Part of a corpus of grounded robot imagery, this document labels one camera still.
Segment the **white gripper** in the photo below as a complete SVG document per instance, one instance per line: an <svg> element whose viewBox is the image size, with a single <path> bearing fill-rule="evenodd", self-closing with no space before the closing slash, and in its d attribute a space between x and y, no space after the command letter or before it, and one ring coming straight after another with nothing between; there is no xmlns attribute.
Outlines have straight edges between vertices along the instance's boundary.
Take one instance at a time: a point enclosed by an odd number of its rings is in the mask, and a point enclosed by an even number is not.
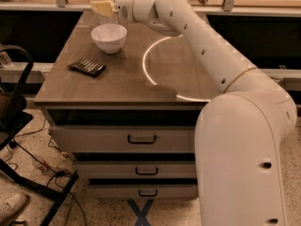
<svg viewBox="0 0 301 226"><path fill-rule="evenodd" d="M115 0L118 14L121 20L129 23L137 23L135 15L135 0ZM116 12L115 3L112 0L91 0L91 8L94 12L104 17L112 17Z"/></svg>

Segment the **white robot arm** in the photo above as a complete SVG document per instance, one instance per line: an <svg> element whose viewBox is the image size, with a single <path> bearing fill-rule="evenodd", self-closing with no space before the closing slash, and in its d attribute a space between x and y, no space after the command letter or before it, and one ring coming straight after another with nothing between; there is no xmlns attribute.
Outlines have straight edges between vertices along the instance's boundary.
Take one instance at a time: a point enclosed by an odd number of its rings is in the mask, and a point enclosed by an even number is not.
<svg viewBox="0 0 301 226"><path fill-rule="evenodd" d="M167 36L181 35L219 95L195 127L202 226L289 226L280 144L297 112L278 83L223 39L187 0L94 0L102 16L117 14Z"/></svg>

